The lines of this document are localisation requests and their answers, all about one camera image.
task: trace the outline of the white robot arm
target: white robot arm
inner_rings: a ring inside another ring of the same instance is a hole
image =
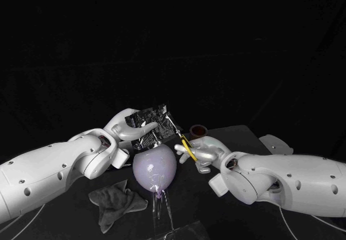
[[[311,155],[253,155],[230,152],[214,138],[190,141],[200,173],[219,169],[209,185],[220,197],[229,191],[245,204],[269,202],[320,217],[346,217],[346,164]],[[189,158],[181,145],[180,163]]]
[[[96,178],[109,165],[122,167],[129,157],[122,145],[157,127],[155,122],[141,128],[127,126],[125,117],[137,111],[125,109],[103,129],[88,130],[0,165],[0,224],[66,192],[78,178]]]

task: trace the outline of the brown cup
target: brown cup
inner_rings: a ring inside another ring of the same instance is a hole
[[[189,128],[189,140],[199,139],[207,135],[207,128],[197,124]]]

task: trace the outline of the balloon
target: balloon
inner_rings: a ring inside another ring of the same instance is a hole
[[[161,192],[171,184],[176,170],[176,155],[164,144],[134,156],[132,174],[135,180],[144,189],[157,193],[157,198],[161,198]]]

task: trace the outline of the towel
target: towel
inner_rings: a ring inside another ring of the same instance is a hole
[[[128,180],[124,180],[88,194],[89,201],[99,207],[98,225],[103,234],[125,213],[141,211],[148,206],[148,201],[137,192],[125,189],[127,183]]]

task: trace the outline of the black table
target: black table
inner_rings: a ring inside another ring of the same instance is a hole
[[[230,151],[256,155],[271,154],[245,125],[212,129],[207,135],[219,139]],[[180,144],[178,138],[165,143],[171,149],[174,144]],[[239,237],[294,239],[275,205],[266,202],[246,205],[229,192],[222,197],[216,196],[207,182],[217,173],[219,170],[210,167],[210,173],[200,174],[191,159],[184,164],[177,162],[174,180],[167,188],[174,229],[200,221],[212,240]],[[125,179],[128,179],[127,188],[148,200],[148,206],[142,211],[127,213],[115,221],[109,231],[102,234],[98,225],[99,208],[90,203],[88,193]],[[75,181],[67,192],[46,204],[36,220],[16,239],[147,240],[154,236],[151,199],[151,193],[135,181],[131,167],[109,170],[92,180],[82,177]],[[1,240],[11,239],[37,211],[39,209],[28,212],[1,233]],[[346,239],[338,230],[324,225],[311,216],[285,210],[282,213],[298,240]]]

